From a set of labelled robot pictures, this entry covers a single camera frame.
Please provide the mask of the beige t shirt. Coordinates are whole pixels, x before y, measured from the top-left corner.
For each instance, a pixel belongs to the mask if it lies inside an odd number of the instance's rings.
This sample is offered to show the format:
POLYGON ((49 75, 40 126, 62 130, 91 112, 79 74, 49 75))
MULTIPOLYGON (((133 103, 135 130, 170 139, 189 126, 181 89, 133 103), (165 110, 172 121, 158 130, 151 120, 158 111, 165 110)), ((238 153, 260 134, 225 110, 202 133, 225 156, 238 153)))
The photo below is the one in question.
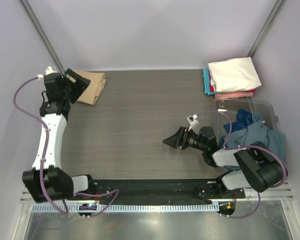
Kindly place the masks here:
POLYGON ((99 72, 88 72, 75 69, 74 72, 81 77, 90 80, 89 86, 77 99, 77 102, 94 105, 106 85, 106 74, 99 72))

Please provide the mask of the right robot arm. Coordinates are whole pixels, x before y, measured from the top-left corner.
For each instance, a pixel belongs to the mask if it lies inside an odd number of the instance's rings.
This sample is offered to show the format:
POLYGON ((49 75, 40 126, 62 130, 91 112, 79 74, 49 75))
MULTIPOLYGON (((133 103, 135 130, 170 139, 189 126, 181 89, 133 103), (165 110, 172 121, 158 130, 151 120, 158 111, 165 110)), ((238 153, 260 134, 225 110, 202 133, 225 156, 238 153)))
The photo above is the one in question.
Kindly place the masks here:
POLYGON ((204 126, 199 133, 189 127, 180 127, 162 142, 174 149, 201 151, 204 162, 210 167, 230 168, 198 186, 202 198, 231 198, 246 188, 262 193, 282 185, 288 176, 283 163, 262 142, 256 141, 246 147, 221 148, 212 127, 204 126))

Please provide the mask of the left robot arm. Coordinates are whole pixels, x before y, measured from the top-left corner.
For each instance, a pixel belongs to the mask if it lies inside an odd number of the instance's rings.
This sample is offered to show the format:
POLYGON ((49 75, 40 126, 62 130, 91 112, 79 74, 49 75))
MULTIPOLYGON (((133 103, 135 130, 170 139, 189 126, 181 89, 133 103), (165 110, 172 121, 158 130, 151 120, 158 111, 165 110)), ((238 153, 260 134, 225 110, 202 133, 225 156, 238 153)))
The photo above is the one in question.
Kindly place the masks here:
POLYGON ((32 167, 22 174, 22 181, 36 203, 69 199, 79 193, 85 200, 96 194, 89 174, 69 176, 61 167, 61 150, 71 105, 90 85, 90 80, 70 68, 64 74, 47 67, 39 75, 45 90, 39 108, 41 135, 32 167))

